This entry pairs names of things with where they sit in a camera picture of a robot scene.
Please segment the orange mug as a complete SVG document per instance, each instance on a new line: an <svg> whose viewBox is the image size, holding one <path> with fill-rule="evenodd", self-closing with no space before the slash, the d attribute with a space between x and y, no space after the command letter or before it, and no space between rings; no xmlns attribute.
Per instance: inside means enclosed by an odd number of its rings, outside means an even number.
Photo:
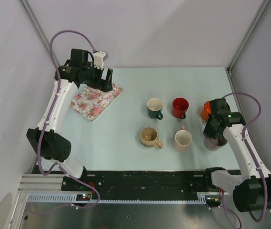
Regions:
<svg viewBox="0 0 271 229"><path fill-rule="evenodd" d="M207 122L210 114L211 114L210 102L206 101L201 110L201 119Z"/></svg>

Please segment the purple mug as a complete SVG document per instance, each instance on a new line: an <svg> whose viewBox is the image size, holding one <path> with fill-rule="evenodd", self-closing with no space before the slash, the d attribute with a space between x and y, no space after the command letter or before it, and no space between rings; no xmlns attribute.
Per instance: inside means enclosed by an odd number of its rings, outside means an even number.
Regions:
<svg viewBox="0 0 271 229"><path fill-rule="evenodd" d="M213 139L213 138L204 138L204 146L210 151L216 151L227 144L227 140L224 139Z"/></svg>

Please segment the pink mug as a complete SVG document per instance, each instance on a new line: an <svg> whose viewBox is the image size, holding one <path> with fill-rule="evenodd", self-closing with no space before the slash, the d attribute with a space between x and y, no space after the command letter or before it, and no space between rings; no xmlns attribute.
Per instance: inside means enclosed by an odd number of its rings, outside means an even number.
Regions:
<svg viewBox="0 0 271 229"><path fill-rule="evenodd" d="M177 131L174 136L173 145L175 150L178 152L185 152L190 148L191 143L191 133L186 130L185 126L182 126L181 130Z"/></svg>

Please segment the red mug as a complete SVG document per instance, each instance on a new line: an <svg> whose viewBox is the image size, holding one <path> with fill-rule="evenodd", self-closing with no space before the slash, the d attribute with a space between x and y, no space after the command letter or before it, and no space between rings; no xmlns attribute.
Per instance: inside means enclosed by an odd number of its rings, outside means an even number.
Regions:
<svg viewBox="0 0 271 229"><path fill-rule="evenodd" d="M172 102L171 114L179 119L186 118L186 112L189 108L189 102L185 98L175 98Z"/></svg>

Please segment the green mug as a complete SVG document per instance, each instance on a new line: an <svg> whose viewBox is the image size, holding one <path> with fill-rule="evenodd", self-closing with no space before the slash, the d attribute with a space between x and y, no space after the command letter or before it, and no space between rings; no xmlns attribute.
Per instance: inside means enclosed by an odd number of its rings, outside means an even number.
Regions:
<svg viewBox="0 0 271 229"><path fill-rule="evenodd" d="M147 102L147 113L151 119L163 119L163 103L159 98L151 98Z"/></svg>

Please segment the cream beige mug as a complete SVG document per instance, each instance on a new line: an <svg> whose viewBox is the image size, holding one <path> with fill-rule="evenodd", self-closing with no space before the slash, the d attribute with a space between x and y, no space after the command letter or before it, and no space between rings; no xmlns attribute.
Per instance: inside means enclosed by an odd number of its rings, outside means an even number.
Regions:
<svg viewBox="0 0 271 229"><path fill-rule="evenodd" d="M152 127L142 129L139 141L145 147L157 147L158 149L163 149L163 143L159 140L158 132Z"/></svg>

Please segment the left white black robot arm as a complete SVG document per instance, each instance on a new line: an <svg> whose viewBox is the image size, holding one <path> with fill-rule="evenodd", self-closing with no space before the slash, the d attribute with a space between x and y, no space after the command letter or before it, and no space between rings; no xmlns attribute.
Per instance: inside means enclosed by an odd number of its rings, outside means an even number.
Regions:
<svg viewBox="0 0 271 229"><path fill-rule="evenodd" d="M56 66L54 89L47 109L34 129L28 129L26 137L38 158L54 162L64 172L73 177L72 185L77 190L88 186L88 178L83 175L85 168L72 155L71 142L61 135L61 126L71 100L81 84L102 92L113 90L112 73L107 70L102 78L104 62L108 58L105 51L72 49L70 59L64 65Z"/></svg>

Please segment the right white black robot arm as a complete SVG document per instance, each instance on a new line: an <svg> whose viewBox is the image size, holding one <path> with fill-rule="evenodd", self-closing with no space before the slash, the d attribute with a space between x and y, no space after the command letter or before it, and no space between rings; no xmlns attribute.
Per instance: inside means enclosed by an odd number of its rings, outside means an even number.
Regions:
<svg viewBox="0 0 271 229"><path fill-rule="evenodd" d="M246 122L239 112L232 112L224 98L210 101L211 114L205 125L204 144L211 149L225 140L238 162L241 177L222 167L206 169L204 188L221 188L232 195L240 212L271 209L271 172L260 159L249 137Z"/></svg>

